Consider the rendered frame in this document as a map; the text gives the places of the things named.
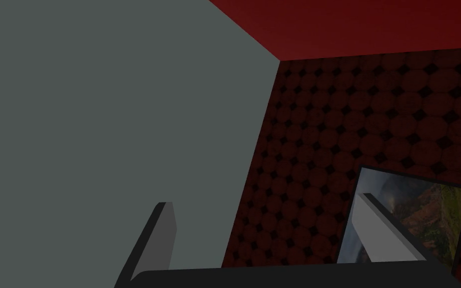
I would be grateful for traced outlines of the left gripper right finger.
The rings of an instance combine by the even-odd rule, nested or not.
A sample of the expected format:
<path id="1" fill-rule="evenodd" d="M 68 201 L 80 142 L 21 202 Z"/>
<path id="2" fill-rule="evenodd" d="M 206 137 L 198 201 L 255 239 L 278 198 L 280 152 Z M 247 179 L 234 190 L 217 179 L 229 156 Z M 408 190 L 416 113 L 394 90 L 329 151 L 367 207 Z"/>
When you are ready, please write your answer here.
<path id="1" fill-rule="evenodd" d="M 372 262 L 438 262 L 371 193 L 355 197 L 351 223 Z"/>

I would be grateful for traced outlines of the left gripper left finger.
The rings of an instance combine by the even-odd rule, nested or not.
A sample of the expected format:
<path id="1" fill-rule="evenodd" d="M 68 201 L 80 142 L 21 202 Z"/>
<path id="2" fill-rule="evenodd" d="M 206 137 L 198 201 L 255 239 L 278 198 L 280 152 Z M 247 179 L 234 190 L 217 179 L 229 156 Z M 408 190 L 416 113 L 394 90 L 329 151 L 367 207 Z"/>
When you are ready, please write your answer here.
<path id="1" fill-rule="evenodd" d="M 127 288 L 138 274 L 168 270 L 177 224 L 172 202 L 159 202 L 125 262 L 114 288 Z"/>

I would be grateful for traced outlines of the framed landscape picture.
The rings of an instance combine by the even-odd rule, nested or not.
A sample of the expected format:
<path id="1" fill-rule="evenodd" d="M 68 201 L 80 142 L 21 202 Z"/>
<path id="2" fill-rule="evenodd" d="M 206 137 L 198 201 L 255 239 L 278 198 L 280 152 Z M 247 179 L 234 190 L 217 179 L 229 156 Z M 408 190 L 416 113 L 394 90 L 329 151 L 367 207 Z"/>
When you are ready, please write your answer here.
<path id="1" fill-rule="evenodd" d="M 356 200 L 364 193 L 372 194 L 451 274 L 456 273 L 461 253 L 461 185 L 367 165 L 357 174 L 337 263 L 371 262 L 352 224 Z"/>

